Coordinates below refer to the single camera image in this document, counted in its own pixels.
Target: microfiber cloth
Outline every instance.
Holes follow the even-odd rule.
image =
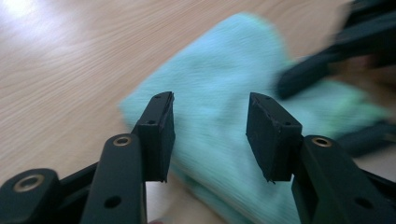
[[[267,183],[246,137],[251,92],[276,99],[279,72],[292,65],[268,21],[239,13],[180,51],[120,103],[132,129],[150,98],[175,94],[171,170],[229,223],[300,223],[290,182]],[[362,91],[323,80],[279,101],[303,135],[335,138],[386,116]]]

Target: wooden table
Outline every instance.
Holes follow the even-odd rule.
[[[60,178],[126,133],[118,103],[234,13],[272,21],[293,57],[328,43],[347,0],[4,0],[0,3],[0,184],[48,167]],[[174,177],[148,184],[148,217],[221,223]]]

